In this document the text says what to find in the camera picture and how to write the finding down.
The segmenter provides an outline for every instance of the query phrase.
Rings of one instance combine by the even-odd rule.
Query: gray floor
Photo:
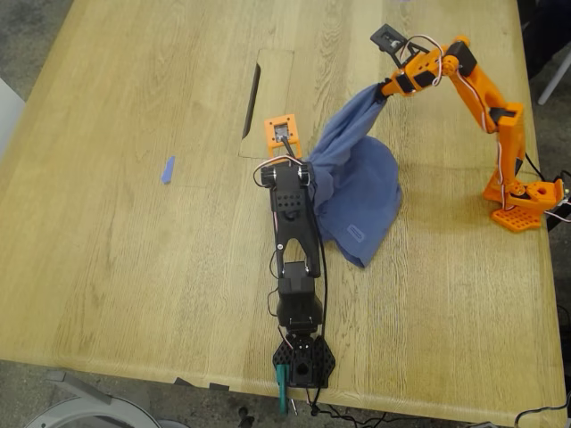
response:
[[[1,0],[0,1],[0,77],[24,100],[28,98],[38,73],[71,0]],[[562,60],[557,55],[552,64],[530,82],[536,100]],[[534,121],[540,149],[542,171],[548,178],[561,169],[571,169],[571,71],[563,78],[545,106],[534,105]],[[571,309],[571,226],[561,225],[550,234],[553,273],[558,303]],[[47,384],[46,369],[0,361],[0,428],[24,426],[34,415],[60,401],[65,394]],[[275,399],[224,391],[208,391],[192,387],[148,383],[128,379],[78,374],[102,391],[132,399],[148,407],[160,418],[173,419],[198,427],[238,426],[238,409],[247,406],[256,418],[256,426],[346,427],[344,421],[328,416],[312,417],[307,406],[298,403],[299,416],[284,418],[277,412]],[[376,412],[340,408],[360,420],[379,416]],[[399,421],[399,427],[441,428],[461,424],[431,419]]]

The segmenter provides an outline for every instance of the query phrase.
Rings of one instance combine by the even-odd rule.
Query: wire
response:
[[[318,232],[318,239],[319,239],[319,249],[321,250],[321,260],[323,262],[323,323],[321,323],[321,338],[323,339],[323,343],[325,346],[325,322],[327,319],[327,288],[328,288],[328,283],[327,283],[327,262],[325,259],[325,246],[323,245],[323,238],[321,236],[321,232],[319,231],[319,225],[318,225],[318,221],[317,218],[315,217],[315,213],[313,212],[313,210],[311,210],[312,216],[313,216],[313,222],[315,224],[315,229]],[[325,370],[325,350],[323,352],[323,364],[322,364],[322,370]],[[319,386],[318,386],[318,390],[315,392],[315,397],[313,398],[313,403],[311,404],[312,407],[317,408],[317,404],[318,404],[318,398],[319,398],[319,393],[321,392],[321,384],[322,382],[319,382]]]
[[[292,150],[292,146],[289,145],[289,141],[287,141],[287,137],[286,136],[282,136],[279,141],[281,141],[281,143],[284,145],[285,149],[287,150],[287,153],[294,158],[295,154],[294,151]]]
[[[274,272],[271,270],[271,262],[274,260],[274,257],[276,257],[276,250],[274,250],[274,252],[273,252],[272,255],[271,255],[271,258],[269,259],[269,272],[271,273],[271,275],[272,275],[274,278],[279,279],[279,278],[277,278],[277,276],[274,274]],[[267,299],[266,299],[266,301],[267,301],[267,303],[268,303],[268,312],[269,312],[269,314],[270,314],[271,316],[273,316],[273,317],[277,317],[277,315],[276,315],[275,313],[273,313],[273,312],[271,311],[271,309],[269,308],[269,296],[271,296],[271,295],[272,295],[274,292],[276,292],[276,291],[277,291],[277,287],[276,287],[273,291],[271,291],[271,292],[268,293],[268,297],[267,297]]]
[[[558,216],[557,214],[555,214],[554,212],[550,212],[550,211],[544,211],[545,214],[547,214],[548,216],[552,216],[555,218],[558,218],[561,221],[564,221],[565,223],[571,223],[571,220],[567,219],[567,218],[562,218],[561,216]]]
[[[269,272],[271,273],[271,275],[272,275],[274,278],[279,279],[279,278],[277,277],[277,275],[274,274],[274,271],[271,270],[272,262],[274,261],[274,258],[276,257],[276,251],[277,251],[277,250],[274,250],[274,252],[271,254],[271,259],[269,259]]]
[[[566,407],[569,406],[569,400],[571,400],[571,391],[567,394],[567,399],[565,400],[565,404],[562,404],[561,406],[557,406],[557,407],[538,407],[538,408],[532,408],[530,410],[526,410],[524,412],[521,412],[519,415],[516,416],[516,420],[514,421],[514,426],[515,428],[519,428],[519,419],[521,419],[522,417],[524,417],[525,415],[530,415],[532,413],[540,413],[543,410],[562,410]]]
[[[425,40],[428,40],[430,43],[432,43],[434,46],[436,46],[438,48],[438,50],[440,51],[440,54],[438,55],[438,76],[436,76],[434,78],[434,80],[432,81],[432,86],[438,86],[440,84],[440,80],[443,78],[444,51],[443,51],[442,47],[440,46],[440,44],[438,42],[436,42],[436,40],[434,40],[430,36],[427,36],[425,34],[415,34],[414,36],[409,38],[407,40],[407,43],[405,43],[401,49],[401,56],[399,57],[399,61],[402,61],[402,55],[406,51],[407,47],[409,47],[410,40],[412,40],[414,37],[421,37],[421,38],[424,38]]]
[[[484,103],[482,103],[482,100],[480,99],[480,97],[478,96],[476,90],[462,77],[462,75],[460,74],[460,70],[456,70],[456,75],[458,76],[458,78],[460,79],[460,82],[462,82],[464,85],[466,85],[466,87],[472,92],[472,94],[474,95],[474,97],[477,99],[477,101],[480,103],[480,107],[482,107],[482,112],[480,120],[482,121],[482,129],[484,130],[484,132],[488,132],[488,129],[485,127],[485,107],[484,107]]]
[[[384,412],[381,417],[370,417],[365,422],[361,422],[351,415],[341,415],[339,411],[331,405],[327,406],[331,409],[331,412],[328,410],[321,410],[317,406],[315,408],[317,409],[318,414],[329,415],[331,419],[342,419],[344,421],[352,422],[355,428],[359,428],[359,425],[363,425],[361,428],[376,428],[381,422],[385,420],[386,416],[386,412]]]
[[[565,313],[565,316],[567,317],[567,326],[571,326],[571,316],[569,316],[567,308],[565,306],[557,305],[557,309],[561,309]]]
[[[527,153],[525,154],[525,158],[527,159],[527,161],[529,162],[529,164],[531,165],[531,167],[534,169],[535,174],[537,174],[537,175],[539,176],[539,178],[540,178],[542,181],[546,181],[546,180],[545,180],[545,177],[544,177],[543,174],[540,172],[540,170],[539,170],[537,167],[535,167],[535,165],[534,165],[534,163],[532,162],[532,160],[529,159],[529,155],[528,155]]]
[[[253,171],[253,173],[252,173],[253,182],[254,182],[258,187],[266,187],[265,185],[261,185],[260,183],[258,183],[258,180],[256,180],[256,172],[258,172],[258,169],[260,169],[260,168],[263,167],[264,165],[268,165],[268,164],[271,163],[271,162],[279,161],[280,159],[288,159],[288,160],[290,160],[290,161],[292,161],[292,162],[297,163],[298,165],[303,165],[302,162],[300,162],[300,161],[297,160],[296,158],[293,158],[292,156],[289,156],[289,155],[287,155],[287,154],[282,154],[282,155],[280,155],[280,156],[276,156],[275,158],[271,158],[271,159],[265,160],[265,161],[262,162],[260,165],[258,165],[258,166],[254,169],[254,171]]]
[[[269,312],[269,314],[270,314],[271,316],[273,316],[273,317],[277,317],[277,315],[274,314],[274,313],[271,311],[271,309],[269,308],[269,296],[271,296],[271,295],[272,295],[274,292],[276,292],[276,291],[277,291],[277,287],[276,287],[274,290],[272,290],[271,292],[268,293],[268,298],[267,298],[267,302],[268,302],[268,312]]]
[[[282,333],[282,329],[279,328],[279,325],[277,326],[277,330],[279,331],[279,335],[282,336],[282,339],[284,340],[284,342],[287,343],[287,346],[289,346],[289,349],[292,350],[294,347],[293,347],[292,344],[286,339],[286,337],[285,337],[284,334]]]

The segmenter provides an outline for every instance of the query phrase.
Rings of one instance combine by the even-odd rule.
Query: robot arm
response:
[[[413,96],[429,86],[437,86],[443,76],[452,84],[472,116],[486,133],[496,134],[498,161],[484,190],[484,198],[501,202],[492,218],[512,231],[539,227],[541,215],[563,199],[563,182],[543,181],[523,184],[516,175],[525,158],[523,104],[506,103],[498,88],[485,75],[469,49],[467,37],[458,36],[450,45],[438,45],[428,51],[406,39],[385,24],[371,40],[382,52],[391,55],[397,65],[393,75],[381,84],[384,96]],[[409,52],[405,62],[403,54]]]

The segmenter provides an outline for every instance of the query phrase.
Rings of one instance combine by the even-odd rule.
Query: fabric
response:
[[[386,99],[378,85],[356,94],[325,125],[307,161],[315,174],[310,189],[319,231],[335,240],[351,263],[373,258],[401,203],[398,167],[389,149],[367,136]]]

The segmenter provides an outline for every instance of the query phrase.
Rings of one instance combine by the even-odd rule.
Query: wood grain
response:
[[[260,50],[294,53],[285,109],[309,150],[392,73],[368,39],[384,22],[468,35],[525,103],[535,156],[515,1],[76,0],[0,164],[0,358],[277,395],[269,201],[239,156],[252,67]],[[492,136],[446,81],[390,99],[370,134],[403,201],[369,267],[326,246],[337,367],[320,399],[503,425],[561,403],[547,234],[488,218]]]
[[[240,156],[262,160],[268,158],[263,123],[265,119],[287,114],[287,90],[293,61],[293,51],[261,49],[258,53],[256,63],[261,69],[258,91],[253,105],[250,132],[240,143]]]

